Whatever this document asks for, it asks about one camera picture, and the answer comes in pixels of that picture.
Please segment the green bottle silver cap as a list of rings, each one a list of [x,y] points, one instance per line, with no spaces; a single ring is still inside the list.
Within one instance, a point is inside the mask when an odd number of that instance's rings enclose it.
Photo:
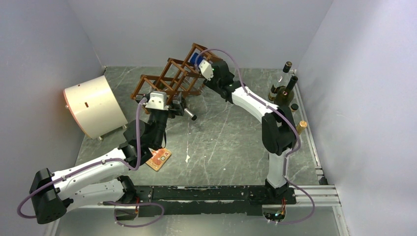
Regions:
[[[178,110],[179,116],[187,115],[191,118],[192,121],[195,121],[197,119],[197,116],[189,110],[187,102],[183,97],[179,98]]]

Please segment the brown wooden wine rack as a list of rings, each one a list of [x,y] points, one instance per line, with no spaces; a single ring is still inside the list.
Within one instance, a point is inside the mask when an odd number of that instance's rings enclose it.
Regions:
[[[173,97],[180,92],[184,98],[190,95],[200,95],[205,87],[203,85],[205,78],[201,75],[198,66],[194,66],[189,61],[195,52],[202,55],[209,63],[221,60],[221,57],[208,51],[207,47],[193,43],[184,59],[168,58],[159,75],[142,74],[130,98],[140,102],[146,97],[148,101],[151,92],[163,91],[167,94],[167,105],[169,106],[173,103]]]

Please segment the blue clear plastic bottle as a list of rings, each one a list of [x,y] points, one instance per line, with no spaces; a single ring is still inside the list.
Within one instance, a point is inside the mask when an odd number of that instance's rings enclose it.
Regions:
[[[199,66],[202,61],[204,60],[204,57],[202,55],[199,55],[199,53],[195,52],[192,57],[190,58],[190,63],[192,63],[194,66]]]

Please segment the dark green wine bottle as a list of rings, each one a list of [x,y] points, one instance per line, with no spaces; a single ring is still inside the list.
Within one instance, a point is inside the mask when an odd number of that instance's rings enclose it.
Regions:
[[[295,87],[298,81],[297,76],[292,76],[286,86],[280,86],[275,89],[276,96],[274,99],[274,104],[277,106],[289,106],[294,98],[293,88]]]

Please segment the clear bottle white label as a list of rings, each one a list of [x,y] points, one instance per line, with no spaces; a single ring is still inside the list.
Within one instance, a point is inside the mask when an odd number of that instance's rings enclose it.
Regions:
[[[289,108],[290,108],[292,116],[295,117],[297,114],[297,111],[299,110],[299,105],[297,103],[293,103],[289,106]]]

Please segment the brown bottle gold foil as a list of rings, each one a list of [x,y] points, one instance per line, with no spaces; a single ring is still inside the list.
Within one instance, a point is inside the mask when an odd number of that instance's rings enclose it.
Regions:
[[[296,125],[296,131],[297,134],[300,135],[306,128],[308,127],[308,123],[305,120],[301,120],[297,125]]]

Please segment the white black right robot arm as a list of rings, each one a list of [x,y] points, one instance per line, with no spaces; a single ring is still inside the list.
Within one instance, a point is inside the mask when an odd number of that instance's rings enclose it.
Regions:
[[[262,143],[268,151],[269,161],[265,196],[270,203],[278,203],[290,185],[287,174],[289,156],[300,148],[290,108],[272,104],[252,92],[242,81],[235,81],[224,60],[213,63],[204,60],[198,68],[206,87],[225,101],[243,108],[261,123]]]

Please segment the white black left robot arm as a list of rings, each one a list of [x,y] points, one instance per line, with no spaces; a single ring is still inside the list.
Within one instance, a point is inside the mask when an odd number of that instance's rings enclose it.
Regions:
[[[132,180],[125,175],[137,171],[163,152],[167,121],[183,116],[187,103],[181,95],[166,102],[166,94],[153,91],[140,97],[138,108],[149,112],[149,119],[135,118],[124,132],[125,142],[108,153],[82,165],[52,172],[44,168],[36,172],[28,200],[38,224],[51,223],[67,212],[98,202],[122,205],[139,204]]]

